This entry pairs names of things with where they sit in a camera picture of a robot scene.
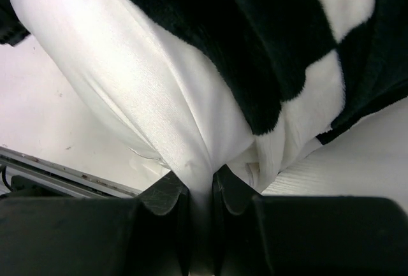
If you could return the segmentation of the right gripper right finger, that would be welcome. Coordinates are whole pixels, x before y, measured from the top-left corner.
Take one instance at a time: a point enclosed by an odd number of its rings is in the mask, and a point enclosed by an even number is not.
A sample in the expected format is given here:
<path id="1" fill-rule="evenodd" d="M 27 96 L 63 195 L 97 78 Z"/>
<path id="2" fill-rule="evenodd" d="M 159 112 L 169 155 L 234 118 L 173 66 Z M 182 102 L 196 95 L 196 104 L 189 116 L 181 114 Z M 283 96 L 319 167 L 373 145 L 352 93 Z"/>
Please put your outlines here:
<path id="1" fill-rule="evenodd" d="M 406 275 L 407 215 L 386 198 L 263 196 L 213 177 L 216 275 Z"/>

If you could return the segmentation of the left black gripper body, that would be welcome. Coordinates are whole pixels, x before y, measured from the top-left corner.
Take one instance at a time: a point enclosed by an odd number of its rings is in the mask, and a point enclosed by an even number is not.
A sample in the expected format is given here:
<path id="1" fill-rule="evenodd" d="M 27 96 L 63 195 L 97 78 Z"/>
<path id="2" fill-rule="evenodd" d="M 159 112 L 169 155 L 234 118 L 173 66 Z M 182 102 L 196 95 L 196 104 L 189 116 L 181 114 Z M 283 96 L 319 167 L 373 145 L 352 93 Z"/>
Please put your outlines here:
<path id="1" fill-rule="evenodd" d="M 27 38 L 30 33 L 17 18 L 10 0 L 0 1 L 1 44 L 14 47 Z"/>

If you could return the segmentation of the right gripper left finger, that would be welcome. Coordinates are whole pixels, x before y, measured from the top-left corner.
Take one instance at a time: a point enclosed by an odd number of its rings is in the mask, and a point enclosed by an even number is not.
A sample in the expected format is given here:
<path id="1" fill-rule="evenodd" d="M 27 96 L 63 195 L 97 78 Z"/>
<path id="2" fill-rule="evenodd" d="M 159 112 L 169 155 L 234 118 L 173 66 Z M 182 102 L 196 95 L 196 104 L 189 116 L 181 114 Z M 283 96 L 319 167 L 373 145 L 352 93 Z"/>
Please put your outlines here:
<path id="1" fill-rule="evenodd" d="M 189 191 L 172 173 L 134 198 L 1 197 L 2 275 L 187 275 Z"/>

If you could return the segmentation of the white pillow insert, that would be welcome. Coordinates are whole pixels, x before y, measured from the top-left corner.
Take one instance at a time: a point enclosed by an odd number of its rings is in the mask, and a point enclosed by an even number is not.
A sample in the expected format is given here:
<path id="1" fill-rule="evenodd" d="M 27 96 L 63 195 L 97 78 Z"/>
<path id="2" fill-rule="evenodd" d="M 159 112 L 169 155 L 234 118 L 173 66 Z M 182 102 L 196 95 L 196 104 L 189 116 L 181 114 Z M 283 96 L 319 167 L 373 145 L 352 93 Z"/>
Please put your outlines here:
<path id="1" fill-rule="evenodd" d="M 173 171 L 195 196 L 225 164 L 258 176 L 254 136 L 212 62 L 130 0 L 11 0 L 92 113 L 139 156 Z"/>

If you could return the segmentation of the black white checkered pillowcase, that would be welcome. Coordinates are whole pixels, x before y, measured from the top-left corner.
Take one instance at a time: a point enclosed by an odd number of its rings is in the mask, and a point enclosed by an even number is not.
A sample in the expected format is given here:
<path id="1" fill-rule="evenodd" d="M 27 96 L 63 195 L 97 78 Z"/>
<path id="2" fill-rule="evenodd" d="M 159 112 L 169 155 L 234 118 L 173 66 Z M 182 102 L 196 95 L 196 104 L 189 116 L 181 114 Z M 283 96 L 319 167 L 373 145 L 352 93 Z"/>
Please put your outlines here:
<path id="1" fill-rule="evenodd" d="M 130 0 L 215 64 L 253 134 L 258 187 L 407 97 L 407 0 Z"/>

